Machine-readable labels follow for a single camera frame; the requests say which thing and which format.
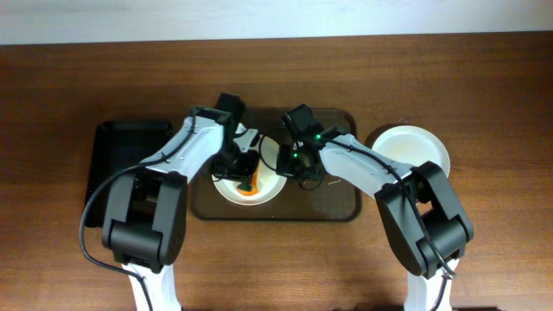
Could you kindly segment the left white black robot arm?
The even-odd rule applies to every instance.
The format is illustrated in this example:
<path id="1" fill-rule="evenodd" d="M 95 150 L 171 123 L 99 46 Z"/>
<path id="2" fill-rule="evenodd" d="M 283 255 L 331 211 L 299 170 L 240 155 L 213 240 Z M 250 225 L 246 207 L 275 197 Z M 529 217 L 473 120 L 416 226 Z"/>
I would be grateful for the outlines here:
<path id="1" fill-rule="evenodd" d="M 188 183 L 216 157 L 225 174 L 252 176 L 239 162 L 258 132 L 239 122 L 242 114 L 196 107 L 163 147 L 106 182 L 102 243 L 118 262 L 114 270 L 129 277 L 137 309 L 181 309 L 173 264 L 186 234 Z"/>

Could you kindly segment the orange green sponge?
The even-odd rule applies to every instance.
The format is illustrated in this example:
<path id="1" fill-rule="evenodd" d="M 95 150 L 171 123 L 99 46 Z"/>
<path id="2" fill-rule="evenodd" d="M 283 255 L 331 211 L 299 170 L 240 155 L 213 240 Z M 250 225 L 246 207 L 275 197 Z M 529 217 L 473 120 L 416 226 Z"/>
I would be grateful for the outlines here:
<path id="1" fill-rule="evenodd" d="M 257 194 L 258 193 L 257 176 L 258 176 L 258 171 L 256 170 L 251 176 L 251 178 L 241 181 L 236 187 L 238 193 L 244 196 L 252 196 Z"/>

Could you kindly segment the cream plate with ketchup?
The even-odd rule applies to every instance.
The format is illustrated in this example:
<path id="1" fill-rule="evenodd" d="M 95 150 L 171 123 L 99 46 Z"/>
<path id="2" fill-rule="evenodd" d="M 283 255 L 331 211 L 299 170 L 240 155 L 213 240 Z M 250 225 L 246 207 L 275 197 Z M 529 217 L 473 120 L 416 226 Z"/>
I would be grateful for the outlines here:
<path id="1" fill-rule="evenodd" d="M 241 206 L 256 206 L 274 199 L 283 189 L 287 178 L 278 175 L 271 168 L 276 167 L 280 145 L 270 137 L 263 140 L 262 160 L 257 161 L 257 192 L 244 195 L 238 191 L 238 181 L 220 179 L 212 176 L 217 191 L 227 200 Z"/>

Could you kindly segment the pale green plate with ketchup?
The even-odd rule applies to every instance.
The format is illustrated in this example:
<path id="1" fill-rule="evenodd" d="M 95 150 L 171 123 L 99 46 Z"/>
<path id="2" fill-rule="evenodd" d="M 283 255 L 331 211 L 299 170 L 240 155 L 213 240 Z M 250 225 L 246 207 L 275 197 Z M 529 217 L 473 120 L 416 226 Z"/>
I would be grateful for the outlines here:
<path id="1" fill-rule="evenodd" d="M 392 125 L 376 136 L 371 149 L 397 162 L 414 166 L 433 162 L 449 177 L 451 162 L 445 145 L 424 128 L 414 125 Z"/>

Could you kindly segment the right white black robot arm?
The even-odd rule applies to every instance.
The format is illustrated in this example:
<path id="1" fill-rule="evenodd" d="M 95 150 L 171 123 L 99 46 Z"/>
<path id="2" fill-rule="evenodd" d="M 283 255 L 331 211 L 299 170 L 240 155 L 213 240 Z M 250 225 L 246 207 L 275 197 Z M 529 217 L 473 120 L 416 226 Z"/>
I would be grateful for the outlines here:
<path id="1" fill-rule="evenodd" d="M 291 131 L 276 165 L 279 175 L 300 183 L 332 175 L 372 197 L 392 252 L 407 271 L 403 308 L 452 308 L 454 270 L 474 227 L 439 165 L 396 162 L 340 127 Z"/>

